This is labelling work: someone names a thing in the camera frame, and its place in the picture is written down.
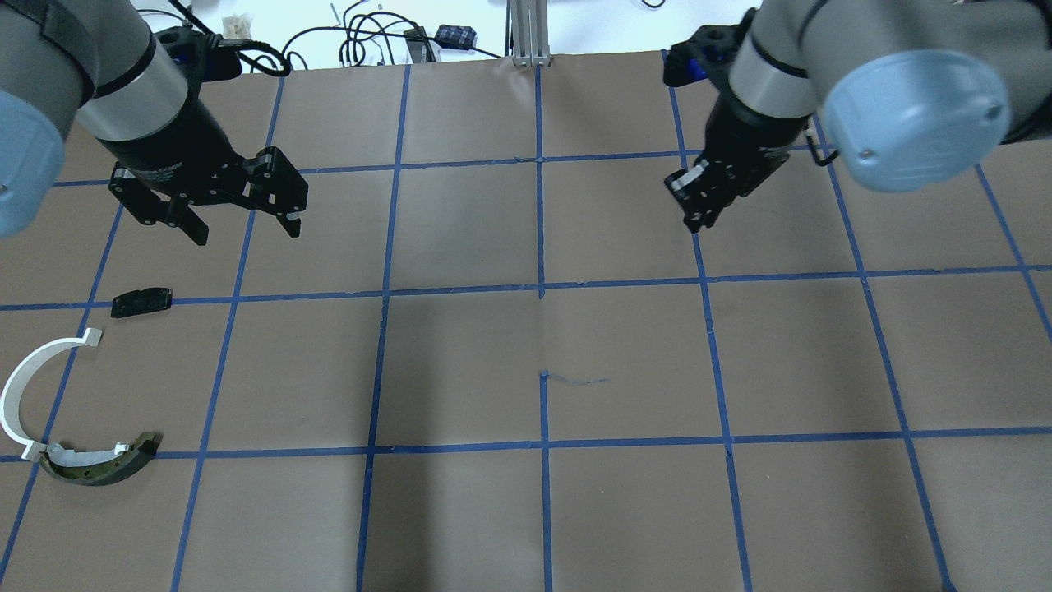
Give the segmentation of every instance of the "white curved object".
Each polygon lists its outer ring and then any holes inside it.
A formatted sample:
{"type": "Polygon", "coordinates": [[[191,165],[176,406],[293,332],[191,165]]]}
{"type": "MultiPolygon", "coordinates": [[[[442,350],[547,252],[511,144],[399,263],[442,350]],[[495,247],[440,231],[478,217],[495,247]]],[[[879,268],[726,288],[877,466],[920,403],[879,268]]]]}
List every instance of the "white curved object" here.
{"type": "Polygon", "coordinates": [[[11,377],[7,379],[7,383],[3,386],[3,393],[0,394],[0,409],[3,411],[0,414],[0,425],[3,426],[3,431],[7,433],[11,440],[25,447],[25,450],[22,452],[22,458],[29,463],[36,463],[40,457],[40,453],[47,450],[47,445],[34,441],[22,429],[18,409],[22,403],[22,393],[25,391],[25,386],[29,384],[33,375],[47,361],[66,350],[81,346],[94,348],[99,345],[99,340],[101,339],[101,329],[86,329],[82,338],[65,338],[44,344],[26,356],[21,364],[15,367],[15,371],[11,373],[11,377]]]}

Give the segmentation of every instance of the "light blue joint cover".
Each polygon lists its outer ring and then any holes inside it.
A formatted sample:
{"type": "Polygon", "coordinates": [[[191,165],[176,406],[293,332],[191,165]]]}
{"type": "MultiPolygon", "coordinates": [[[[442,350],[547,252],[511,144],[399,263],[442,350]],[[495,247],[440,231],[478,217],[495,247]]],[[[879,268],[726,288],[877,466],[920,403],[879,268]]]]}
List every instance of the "light blue joint cover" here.
{"type": "Polygon", "coordinates": [[[64,161],[62,136],[52,120],[0,90],[0,237],[22,230],[37,217],[64,161]]]}
{"type": "Polygon", "coordinates": [[[913,190],[964,171],[1000,143],[1012,121],[1000,76],[944,49],[859,66],[833,86],[825,107],[851,175],[883,191],[913,190]]]}

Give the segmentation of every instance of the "gray robot arm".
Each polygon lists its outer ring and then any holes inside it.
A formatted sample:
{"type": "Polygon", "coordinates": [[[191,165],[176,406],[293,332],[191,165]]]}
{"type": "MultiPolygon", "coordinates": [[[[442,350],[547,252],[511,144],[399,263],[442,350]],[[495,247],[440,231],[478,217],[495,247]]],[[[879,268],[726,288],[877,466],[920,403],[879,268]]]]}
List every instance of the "gray robot arm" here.
{"type": "Polygon", "coordinates": [[[711,226],[758,186],[820,104],[848,170],[877,190],[1052,134],[1050,15],[1050,0],[766,0],[736,26],[702,27],[665,69],[669,85],[720,90],[704,152],[666,179],[684,222],[711,226]]]}
{"type": "Polygon", "coordinates": [[[75,116],[117,157],[109,189],[140,223],[205,244],[191,205],[235,203],[299,236],[306,181],[277,147],[237,154],[198,98],[203,82],[240,75],[238,49],[254,42],[155,36],[127,0],[0,0],[0,237],[33,221],[75,116]]]}

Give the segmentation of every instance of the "grid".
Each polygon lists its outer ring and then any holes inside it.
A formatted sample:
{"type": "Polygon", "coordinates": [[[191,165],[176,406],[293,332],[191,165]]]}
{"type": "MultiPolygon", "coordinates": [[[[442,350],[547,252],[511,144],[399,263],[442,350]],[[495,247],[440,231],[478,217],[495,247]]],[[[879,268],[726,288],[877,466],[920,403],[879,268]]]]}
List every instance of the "grid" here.
{"type": "MultiPolygon", "coordinates": [[[[750,570],[748,545],[743,520],[743,507],[740,499],[737,486],[737,472],[735,467],[734,446],[744,444],[784,444],[784,443],[821,443],[821,442],[859,442],[859,441],[902,441],[909,456],[910,468],[915,483],[916,493],[924,513],[925,523],[928,529],[932,550],[938,568],[943,585],[947,590],[954,590],[952,574],[950,573],[944,552],[942,549],[936,520],[933,516],[932,508],[928,499],[925,487],[924,475],[917,461],[914,442],[930,438],[956,438],[956,437],[986,437],[986,436],[1026,436],[1026,435],[1048,435],[1052,434],[1052,426],[1038,427],[1005,427],[1005,428],[975,428],[975,429],[945,429],[945,430],[912,430],[904,405],[899,396],[896,384],[895,371],[891,363],[888,346],[885,341],[881,320],[874,302],[869,280],[870,278],[883,277],[906,277],[906,275],[929,275],[929,274],[970,274],[970,273],[1019,273],[1026,281],[1033,306],[1037,311],[1044,330],[1052,342],[1052,324],[1049,314],[1041,303],[1038,289],[1033,275],[1036,272],[1052,271],[1052,264],[1030,264],[1021,253],[1016,243],[1004,212],[998,204],[990,182],[987,180],[983,168],[975,167],[975,175],[978,176],[983,187],[989,199],[990,206],[995,212],[996,219],[1009,243],[1012,254],[1015,258],[1015,265],[999,265],[987,267],[957,267],[957,268],[910,268],[910,269],[868,269],[861,254],[861,250],[855,239],[851,219],[841,189],[836,171],[829,167],[830,183],[836,196],[836,203],[843,218],[844,229],[847,233],[851,252],[856,268],[848,271],[818,271],[818,272],[795,272],[795,273],[753,273],[753,274],[724,274],[709,275],[706,272],[704,252],[697,236],[692,238],[693,254],[696,262],[697,273],[692,277],[667,277],[656,279],[633,279],[633,280],[595,280],[581,282],[549,282],[545,278],[545,236],[544,236],[544,164],[547,162],[560,161],[582,161],[582,160],[611,160],[611,159],[640,159],[660,158],[676,156],[684,167],[687,166],[688,158],[699,154],[699,150],[687,149],[684,141],[683,124],[680,117],[675,89],[669,89],[669,100],[672,107],[677,150],[648,151],[648,152],[619,152],[619,154],[593,154],[578,156],[545,156],[544,135],[543,135],[543,100],[542,82],[544,78],[543,69],[537,68],[534,73],[534,99],[537,117],[537,154],[532,159],[513,158],[497,160],[471,160],[456,162],[430,162],[430,163],[403,163],[402,149],[405,136],[406,105],[411,82],[412,67],[406,67],[402,80],[401,105],[399,111],[398,141],[393,164],[391,165],[365,165],[365,166],[340,166],[340,167],[318,167],[302,169],[304,175],[322,172],[343,172],[343,171],[364,171],[364,170],[390,170],[393,173],[391,199],[389,206],[389,217],[387,226],[387,239],[384,256],[383,287],[380,290],[363,290],[352,292],[303,292],[303,293],[269,293],[269,294],[242,294],[241,285],[244,278],[246,261],[251,246],[252,227],[255,223],[255,212],[248,216],[242,241],[240,261],[235,280],[234,290],[229,298],[201,298],[201,299],[176,299],[173,303],[175,307],[196,306],[196,305],[228,305],[229,313],[225,327],[225,334],[222,341],[218,367],[215,374],[211,397],[208,403],[208,410],[205,421],[204,431],[201,435],[200,446],[197,450],[166,451],[162,450],[158,454],[159,461],[164,460],[191,460],[195,461],[194,477],[190,487],[189,498],[186,504],[185,516],[183,519],[179,551],[176,558],[176,568],[171,577],[170,589],[175,592],[180,588],[183,570],[183,560],[186,553],[186,545],[189,533],[194,525],[196,503],[198,497],[201,475],[205,463],[215,458],[257,458],[257,457],[308,457],[308,456],[339,456],[350,455],[361,456],[365,460],[364,487],[362,492],[361,522],[358,545],[358,572],[357,589],[364,588],[364,571],[366,567],[365,558],[368,553],[368,534],[370,506],[372,504],[372,477],[375,461],[378,456],[400,455],[400,454],[438,454],[438,453],[464,453],[481,451],[508,451],[508,450],[540,450],[542,455],[542,483],[543,492],[543,542],[544,542],[544,587],[546,591],[553,590],[553,558],[552,558],[552,517],[551,517],[551,468],[550,452],[558,449],[574,448],[618,448],[618,447],[668,447],[668,446],[722,446],[726,450],[726,471],[729,484],[728,495],[730,498],[734,533],[737,542],[737,554],[741,564],[742,579],[745,590],[753,589],[752,574],[750,570]],[[430,167],[454,167],[454,166],[477,166],[477,165],[512,165],[521,164],[532,160],[537,175],[537,215],[538,215],[538,279],[535,283],[524,284],[500,284],[500,285],[465,285],[456,287],[424,287],[394,289],[390,286],[391,259],[394,243],[394,227],[398,222],[398,197],[399,180],[402,170],[413,168],[430,167]],[[733,434],[730,426],[730,419],[727,410],[727,401],[724,393],[723,376],[720,362],[719,349],[719,320],[713,319],[709,287],[721,282],[777,282],[808,279],[855,279],[862,287],[869,311],[872,329],[879,348],[881,359],[887,375],[894,408],[897,414],[899,429],[897,431],[878,432],[845,432],[845,433],[798,433],[798,434],[733,434]],[[699,322],[699,330],[704,327],[709,346],[710,364],[715,382],[715,392],[720,414],[721,435],[699,436],[699,437],[642,437],[642,438],[596,438],[596,440],[552,440],[549,437],[548,426],[548,381],[549,374],[544,371],[539,376],[539,397],[541,410],[540,440],[499,442],[499,443],[474,443],[459,445],[433,445],[433,446],[378,446],[377,431],[382,404],[382,383],[384,370],[384,353],[386,346],[388,311],[392,300],[406,298],[406,295],[425,295],[441,293],[467,293],[485,291],[537,291],[539,299],[544,299],[546,290],[595,288],[595,287],[622,287],[636,285],[697,285],[702,295],[702,306],[704,310],[704,325],[699,322]],[[373,299],[382,303],[381,324],[379,342],[377,344],[376,371],[373,383],[373,395],[369,422],[368,445],[364,447],[338,447],[338,448],[305,448],[305,449],[270,449],[270,450],[210,450],[209,436],[211,424],[216,413],[216,407],[220,395],[220,387],[223,381],[223,373],[226,358],[230,345],[231,334],[238,314],[239,305],[242,303],[262,303],[278,301],[305,301],[305,300],[350,300],[350,299],[373,299]]],[[[269,130],[267,134],[267,144],[271,143],[275,127],[278,120],[279,107],[281,105],[284,80],[279,81],[277,96],[271,113],[269,130]]],[[[827,151],[829,144],[826,143],[821,122],[815,119],[815,124],[820,134],[823,149],[827,151]]],[[[804,146],[794,146],[794,149],[806,149],[804,146]]],[[[81,186],[105,184],[105,180],[83,180],[65,181],[56,183],[57,186],[81,186]]],[[[103,270],[109,256],[110,248],[117,233],[118,224],[123,215],[123,208],[118,207],[109,229],[105,247],[101,253],[99,264],[95,273],[92,288],[84,302],[80,303],[41,303],[27,305],[0,305],[0,312],[4,311],[31,311],[31,310],[60,310],[73,309],[83,310],[77,334],[82,333],[88,323],[88,314],[95,309],[104,309],[110,306],[108,302],[97,300],[99,284],[103,270]]],[[[76,350],[69,355],[65,365],[62,380],[52,406],[50,414],[43,432],[43,440],[48,440],[52,428],[55,424],[59,408],[62,404],[63,394],[69,374],[76,362],[76,350]]],[[[0,463],[20,463],[16,456],[0,456],[0,463]]],[[[3,554],[3,562],[0,564],[0,581],[6,571],[12,553],[17,545],[19,530],[25,516],[26,506],[33,493],[36,479],[38,477],[38,467],[33,466],[29,470],[25,484],[24,493],[21,498],[18,514],[14,527],[7,537],[6,547],[3,554]]]]}

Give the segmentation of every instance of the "dark green curved object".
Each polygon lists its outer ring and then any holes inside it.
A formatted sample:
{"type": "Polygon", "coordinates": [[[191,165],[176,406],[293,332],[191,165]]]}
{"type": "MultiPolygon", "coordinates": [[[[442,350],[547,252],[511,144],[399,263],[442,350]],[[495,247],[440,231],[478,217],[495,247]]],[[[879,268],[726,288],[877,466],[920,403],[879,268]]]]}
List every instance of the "dark green curved object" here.
{"type": "Polygon", "coordinates": [[[123,482],[139,472],[154,460],[161,435],[143,432],[132,448],[117,458],[88,467],[63,467],[52,463],[46,452],[40,453],[40,466],[48,475],[67,484],[78,486],[108,486],[123,482]]]}

